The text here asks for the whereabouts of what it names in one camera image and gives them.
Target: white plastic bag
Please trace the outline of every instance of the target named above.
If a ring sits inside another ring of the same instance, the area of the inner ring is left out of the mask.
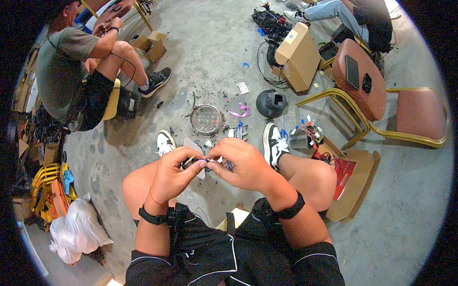
[[[89,204],[90,194],[78,198],[70,204],[66,216],[52,221],[49,249],[57,252],[67,264],[81,258],[81,253],[90,253],[99,246],[114,243],[109,239],[102,226],[97,222],[97,214]]]

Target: white sock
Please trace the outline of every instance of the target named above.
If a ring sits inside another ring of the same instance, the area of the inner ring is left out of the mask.
[[[144,86],[141,86],[140,89],[143,90],[144,92],[147,91],[149,88],[149,81],[146,81],[146,84]]]

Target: red string bracelet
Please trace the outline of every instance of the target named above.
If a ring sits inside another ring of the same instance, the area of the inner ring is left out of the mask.
[[[163,205],[163,204],[160,204],[160,203],[156,202],[156,200],[153,198],[153,195],[151,194],[151,190],[149,190],[149,196],[151,197],[151,199],[153,200],[153,202],[155,202],[156,204],[162,205],[162,206],[169,206],[169,204]]]

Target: watch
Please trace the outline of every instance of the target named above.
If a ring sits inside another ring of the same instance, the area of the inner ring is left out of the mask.
[[[283,220],[289,220],[295,217],[300,212],[300,210],[304,207],[304,205],[305,205],[304,198],[302,197],[302,195],[299,192],[297,192],[297,201],[295,202],[294,205],[292,205],[291,207],[287,209],[279,211],[279,212],[274,211],[273,215],[276,218],[281,218]]]
[[[118,29],[117,27],[110,27],[110,28],[108,28],[108,30],[107,30],[106,33],[108,33],[110,30],[116,30],[116,31],[118,32],[118,34],[119,34],[119,29]]]
[[[157,226],[168,222],[167,216],[162,216],[162,215],[152,216],[148,214],[145,210],[145,204],[143,204],[142,207],[138,209],[138,215],[141,216],[147,222],[152,223]]]

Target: hand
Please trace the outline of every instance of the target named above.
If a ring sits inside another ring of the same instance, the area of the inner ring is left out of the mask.
[[[196,161],[184,171],[180,171],[180,163],[194,156],[194,159],[205,157],[187,146],[176,148],[164,154],[159,160],[156,175],[150,188],[154,200],[162,205],[181,194],[191,180],[207,165],[206,161]]]
[[[116,18],[113,18],[109,21],[107,21],[107,29],[110,28],[110,27],[116,27],[116,28],[121,28],[122,25],[124,24],[123,21],[119,18],[119,17],[116,17]]]
[[[218,162],[208,162],[207,167],[234,187],[264,193],[270,189],[272,180],[279,176],[253,145],[242,140],[224,138],[207,154],[209,159],[220,156],[231,161],[232,171]]]
[[[104,23],[98,24],[97,26],[95,26],[94,29],[92,30],[92,35],[101,37],[102,34],[106,31],[104,26],[105,26]]]

